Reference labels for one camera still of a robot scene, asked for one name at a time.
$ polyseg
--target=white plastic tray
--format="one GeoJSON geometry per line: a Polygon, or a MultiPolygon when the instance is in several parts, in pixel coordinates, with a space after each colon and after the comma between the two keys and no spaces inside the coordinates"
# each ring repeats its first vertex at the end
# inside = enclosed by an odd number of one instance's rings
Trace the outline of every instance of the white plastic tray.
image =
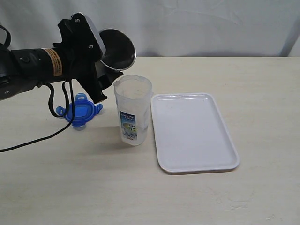
{"type": "Polygon", "coordinates": [[[157,158],[169,173],[231,170],[240,163],[210,94],[160,94],[151,100],[157,158]]]}

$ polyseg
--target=printed label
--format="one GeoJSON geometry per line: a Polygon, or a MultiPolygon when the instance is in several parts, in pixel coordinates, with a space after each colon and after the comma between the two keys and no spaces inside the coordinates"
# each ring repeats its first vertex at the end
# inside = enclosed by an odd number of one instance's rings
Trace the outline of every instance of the printed label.
{"type": "Polygon", "coordinates": [[[135,116],[120,111],[121,128],[123,136],[130,140],[137,139],[135,116]]]}
{"type": "Polygon", "coordinates": [[[56,51],[54,51],[52,48],[43,48],[48,55],[50,56],[50,59],[53,64],[53,76],[61,76],[62,75],[62,63],[60,60],[59,55],[56,51]]]}

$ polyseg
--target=orange label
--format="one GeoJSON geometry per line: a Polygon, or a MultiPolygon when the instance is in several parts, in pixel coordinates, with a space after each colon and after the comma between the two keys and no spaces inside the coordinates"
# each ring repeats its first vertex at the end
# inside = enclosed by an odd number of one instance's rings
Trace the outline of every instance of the orange label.
{"type": "Polygon", "coordinates": [[[54,51],[52,48],[43,48],[48,55],[50,56],[50,59],[53,64],[53,76],[61,76],[62,75],[62,63],[60,60],[59,55],[56,51],[54,51]]]}

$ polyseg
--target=table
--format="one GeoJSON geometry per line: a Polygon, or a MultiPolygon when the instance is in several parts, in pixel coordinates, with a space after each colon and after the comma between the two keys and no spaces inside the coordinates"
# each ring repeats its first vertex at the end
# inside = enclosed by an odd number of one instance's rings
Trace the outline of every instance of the table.
{"type": "MultiPolygon", "coordinates": [[[[120,142],[112,87],[84,131],[0,154],[0,224],[295,225],[300,223],[300,59],[137,58],[126,74],[154,93],[212,94],[239,153],[232,172],[172,176],[158,166],[152,123],[120,142]]],[[[56,84],[56,105],[64,105],[56,84]]],[[[75,82],[75,93],[83,91],[75,82]]],[[[1,147],[66,124],[46,87],[1,101],[1,147]]]]}

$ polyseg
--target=cup label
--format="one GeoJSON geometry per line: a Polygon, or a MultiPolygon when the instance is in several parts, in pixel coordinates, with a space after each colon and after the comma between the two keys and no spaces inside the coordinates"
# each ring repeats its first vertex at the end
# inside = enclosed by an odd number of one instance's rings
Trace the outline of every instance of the cup label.
{"type": "Polygon", "coordinates": [[[120,111],[123,136],[130,140],[137,140],[135,116],[120,111]]]}

